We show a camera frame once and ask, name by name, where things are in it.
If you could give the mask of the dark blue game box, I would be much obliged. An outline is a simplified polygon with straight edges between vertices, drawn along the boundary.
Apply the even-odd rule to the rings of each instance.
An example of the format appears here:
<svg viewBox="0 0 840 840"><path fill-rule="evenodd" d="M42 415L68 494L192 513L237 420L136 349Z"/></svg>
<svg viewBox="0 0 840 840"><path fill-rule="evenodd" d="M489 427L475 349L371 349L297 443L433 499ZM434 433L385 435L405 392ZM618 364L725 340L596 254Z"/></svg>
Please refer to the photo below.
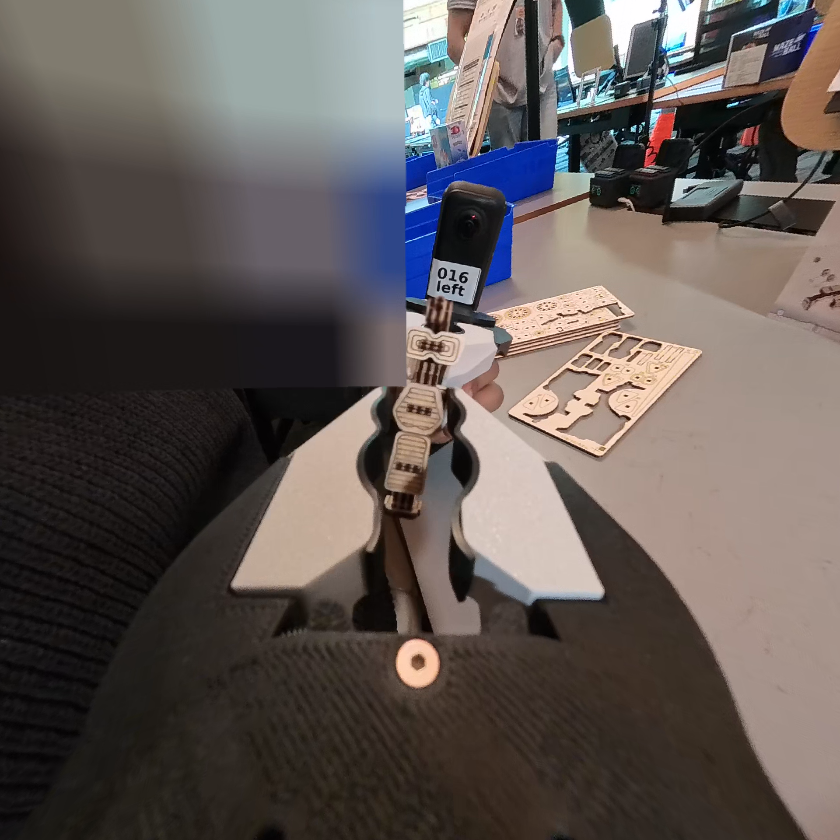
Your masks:
<svg viewBox="0 0 840 840"><path fill-rule="evenodd" d="M759 84L795 72L802 63L815 19L812 7L733 34L722 88Z"/></svg>

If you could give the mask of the long blue plastic bin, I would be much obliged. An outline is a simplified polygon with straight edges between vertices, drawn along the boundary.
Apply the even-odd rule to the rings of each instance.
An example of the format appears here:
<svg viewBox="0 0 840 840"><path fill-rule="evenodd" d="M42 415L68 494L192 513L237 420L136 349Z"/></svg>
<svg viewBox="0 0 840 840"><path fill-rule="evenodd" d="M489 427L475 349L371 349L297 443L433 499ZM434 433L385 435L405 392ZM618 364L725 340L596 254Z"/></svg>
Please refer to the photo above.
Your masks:
<svg viewBox="0 0 840 840"><path fill-rule="evenodd" d="M557 148L557 138L526 141L431 171L427 198L440 200L456 181L498 189L509 203L547 192L553 188Z"/></svg>

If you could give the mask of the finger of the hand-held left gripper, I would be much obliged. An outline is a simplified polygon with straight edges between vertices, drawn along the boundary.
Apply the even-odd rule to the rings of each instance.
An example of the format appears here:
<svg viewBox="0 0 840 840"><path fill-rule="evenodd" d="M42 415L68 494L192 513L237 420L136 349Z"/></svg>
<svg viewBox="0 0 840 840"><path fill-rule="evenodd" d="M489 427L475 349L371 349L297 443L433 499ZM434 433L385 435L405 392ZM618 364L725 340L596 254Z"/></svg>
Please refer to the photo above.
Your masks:
<svg viewBox="0 0 840 840"><path fill-rule="evenodd" d="M412 382L428 382L428 331L418 313L406 315L406 374Z"/></svg>
<svg viewBox="0 0 840 840"><path fill-rule="evenodd" d="M460 340L461 352L457 361L447 368L445 388L462 388L490 370L498 349L494 328L472 323L457 325L454 335Z"/></svg>

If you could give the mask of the round wooden chair back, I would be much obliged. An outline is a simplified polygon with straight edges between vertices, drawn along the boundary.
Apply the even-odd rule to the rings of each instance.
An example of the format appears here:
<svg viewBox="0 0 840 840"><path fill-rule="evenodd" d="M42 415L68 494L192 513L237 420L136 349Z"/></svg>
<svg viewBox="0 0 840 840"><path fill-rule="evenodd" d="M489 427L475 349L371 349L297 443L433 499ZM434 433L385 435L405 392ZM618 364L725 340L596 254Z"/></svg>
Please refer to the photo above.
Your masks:
<svg viewBox="0 0 840 840"><path fill-rule="evenodd" d="M822 26L784 98L781 127L796 146L838 151L839 2L816 2Z"/></svg>

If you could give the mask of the white printed instruction sheet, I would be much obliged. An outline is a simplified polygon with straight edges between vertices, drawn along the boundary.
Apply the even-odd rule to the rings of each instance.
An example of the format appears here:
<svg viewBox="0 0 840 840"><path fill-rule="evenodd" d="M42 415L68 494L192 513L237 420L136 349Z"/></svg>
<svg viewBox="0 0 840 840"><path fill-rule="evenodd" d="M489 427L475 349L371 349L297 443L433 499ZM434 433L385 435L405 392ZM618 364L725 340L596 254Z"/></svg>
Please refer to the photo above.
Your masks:
<svg viewBox="0 0 840 840"><path fill-rule="evenodd" d="M838 341L838 203L822 223L769 315Z"/></svg>

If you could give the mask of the stack of wooden puzzle sheets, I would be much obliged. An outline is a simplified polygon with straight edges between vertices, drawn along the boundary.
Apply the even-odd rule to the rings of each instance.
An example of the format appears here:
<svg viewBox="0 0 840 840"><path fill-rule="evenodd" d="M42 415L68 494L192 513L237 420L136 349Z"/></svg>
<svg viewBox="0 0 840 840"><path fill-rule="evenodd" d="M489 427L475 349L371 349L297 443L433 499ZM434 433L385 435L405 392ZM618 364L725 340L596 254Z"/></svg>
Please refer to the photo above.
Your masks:
<svg viewBox="0 0 840 840"><path fill-rule="evenodd" d="M589 287L490 313L511 336L513 356L593 338L616 329L634 311L603 286Z"/></svg>

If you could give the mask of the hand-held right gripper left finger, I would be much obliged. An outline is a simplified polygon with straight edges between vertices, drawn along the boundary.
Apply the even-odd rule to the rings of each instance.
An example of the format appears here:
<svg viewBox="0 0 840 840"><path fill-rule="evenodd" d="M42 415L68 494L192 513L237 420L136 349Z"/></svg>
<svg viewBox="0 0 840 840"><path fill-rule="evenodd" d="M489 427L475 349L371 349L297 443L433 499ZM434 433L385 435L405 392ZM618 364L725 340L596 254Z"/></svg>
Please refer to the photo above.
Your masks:
<svg viewBox="0 0 840 840"><path fill-rule="evenodd" d="M357 602L365 556L380 536L379 498L364 454L382 424L377 388L291 455L233 580L241 595Z"/></svg>

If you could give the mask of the black tablet on stand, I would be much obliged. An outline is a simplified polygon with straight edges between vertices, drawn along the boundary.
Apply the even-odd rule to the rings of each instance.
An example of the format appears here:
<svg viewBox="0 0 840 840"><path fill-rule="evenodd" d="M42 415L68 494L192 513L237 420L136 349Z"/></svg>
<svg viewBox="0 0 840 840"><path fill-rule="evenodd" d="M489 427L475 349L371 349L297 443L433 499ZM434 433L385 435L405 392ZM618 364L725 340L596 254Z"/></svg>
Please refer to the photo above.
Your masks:
<svg viewBox="0 0 840 840"><path fill-rule="evenodd" d="M835 202L814 198L740 195L710 220L723 227L758 228L815 236Z"/></svg>

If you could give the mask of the background brown table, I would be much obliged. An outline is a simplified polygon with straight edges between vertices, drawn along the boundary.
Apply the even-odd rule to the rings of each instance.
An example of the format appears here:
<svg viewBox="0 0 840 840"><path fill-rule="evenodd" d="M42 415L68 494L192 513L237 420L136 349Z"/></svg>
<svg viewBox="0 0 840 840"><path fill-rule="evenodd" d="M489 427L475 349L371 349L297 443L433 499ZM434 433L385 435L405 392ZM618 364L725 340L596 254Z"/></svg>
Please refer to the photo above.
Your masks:
<svg viewBox="0 0 840 840"><path fill-rule="evenodd" d="M677 118L675 126L713 130L733 112L743 118L746 107L734 103L751 102L763 96L772 97L777 91L786 91L795 77L794 72L752 85L724 88L724 66L716 64L709 69L668 80L655 91L655 110L688 110L688 115ZM581 170L581 138L603 131L641 130L644 126L647 94L639 93L615 99L612 93L595 97L587 105L565 103L558 110L558 132L568 139L568 172Z"/></svg>

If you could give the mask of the cream chair back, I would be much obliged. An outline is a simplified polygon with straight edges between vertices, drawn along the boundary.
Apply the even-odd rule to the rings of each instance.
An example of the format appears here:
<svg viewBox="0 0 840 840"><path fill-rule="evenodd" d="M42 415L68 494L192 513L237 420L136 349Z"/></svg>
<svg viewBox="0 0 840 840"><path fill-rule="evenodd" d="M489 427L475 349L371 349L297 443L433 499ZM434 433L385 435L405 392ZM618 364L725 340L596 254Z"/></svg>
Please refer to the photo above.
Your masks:
<svg viewBox="0 0 840 840"><path fill-rule="evenodd" d="M570 49L573 59L574 74L578 78L591 71L605 72L615 65L612 22L603 14L580 26L573 27L570 33Z"/></svg>

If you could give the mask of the wooden model strip assembly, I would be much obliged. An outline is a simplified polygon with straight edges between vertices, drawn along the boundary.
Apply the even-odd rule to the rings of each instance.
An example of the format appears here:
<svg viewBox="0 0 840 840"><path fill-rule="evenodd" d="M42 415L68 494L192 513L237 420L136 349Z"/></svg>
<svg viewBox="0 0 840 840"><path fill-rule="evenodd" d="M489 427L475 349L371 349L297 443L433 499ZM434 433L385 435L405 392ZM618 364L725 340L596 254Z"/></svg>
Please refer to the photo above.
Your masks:
<svg viewBox="0 0 840 840"><path fill-rule="evenodd" d="M430 298L423 325L407 331L407 379L392 410L396 431L384 480L384 509L397 518L416 518L422 509L433 437L446 419L443 380L463 350L453 312L452 301Z"/></svg>

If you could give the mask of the colourful puzzle box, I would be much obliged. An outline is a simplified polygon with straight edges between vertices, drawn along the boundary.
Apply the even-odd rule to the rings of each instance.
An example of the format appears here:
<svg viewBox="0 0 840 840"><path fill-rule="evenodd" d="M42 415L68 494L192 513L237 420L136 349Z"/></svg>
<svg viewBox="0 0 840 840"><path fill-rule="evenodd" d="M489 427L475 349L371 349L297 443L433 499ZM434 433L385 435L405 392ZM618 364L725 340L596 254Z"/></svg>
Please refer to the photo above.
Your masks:
<svg viewBox="0 0 840 840"><path fill-rule="evenodd" d="M437 169L469 159L469 132L463 120L431 125L429 135Z"/></svg>

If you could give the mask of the single wooden puzzle sheet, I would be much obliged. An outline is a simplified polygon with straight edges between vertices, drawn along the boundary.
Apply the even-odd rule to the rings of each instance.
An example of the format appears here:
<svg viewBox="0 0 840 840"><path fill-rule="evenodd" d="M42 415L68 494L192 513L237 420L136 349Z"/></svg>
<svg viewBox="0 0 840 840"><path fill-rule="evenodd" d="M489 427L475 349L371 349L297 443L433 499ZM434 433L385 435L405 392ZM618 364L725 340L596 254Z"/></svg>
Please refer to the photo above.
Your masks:
<svg viewBox="0 0 840 840"><path fill-rule="evenodd" d="M600 458L701 355L701 350L677 343L629 332L603 332L515 403L508 415ZM598 408L623 422L602 443L584 437L580 430Z"/></svg>

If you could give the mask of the person's left hand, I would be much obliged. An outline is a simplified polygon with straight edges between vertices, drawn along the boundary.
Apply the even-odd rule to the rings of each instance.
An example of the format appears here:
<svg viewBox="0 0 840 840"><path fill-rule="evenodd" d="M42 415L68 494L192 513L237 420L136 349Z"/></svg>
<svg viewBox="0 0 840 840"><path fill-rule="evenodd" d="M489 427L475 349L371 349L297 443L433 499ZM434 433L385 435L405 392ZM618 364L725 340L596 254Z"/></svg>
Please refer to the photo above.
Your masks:
<svg viewBox="0 0 840 840"><path fill-rule="evenodd" d="M433 446L446 445L454 438L453 432L460 422L461 415L460 404L455 399L455 393L457 391L463 392L464 395L473 400L477 405L482 406L489 413L493 413L500 408L503 403L504 394L501 386L497 382L499 372L499 361L493 360L490 367L473 380L462 384L458 388L448 389L446 421L437 430L435 435L432 436Z"/></svg>

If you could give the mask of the flat black case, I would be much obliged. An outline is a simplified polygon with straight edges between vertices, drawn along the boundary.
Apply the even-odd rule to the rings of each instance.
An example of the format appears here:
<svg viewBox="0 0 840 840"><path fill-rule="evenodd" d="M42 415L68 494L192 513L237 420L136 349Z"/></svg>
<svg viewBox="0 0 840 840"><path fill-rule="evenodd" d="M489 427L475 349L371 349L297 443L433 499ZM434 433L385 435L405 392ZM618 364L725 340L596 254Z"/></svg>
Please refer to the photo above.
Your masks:
<svg viewBox="0 0 840 840"><path fill-rule="evenodd" d="M663 212L663 224L706 222L742 192L743 180L717 179L690 186L675 195Z"/></svg>

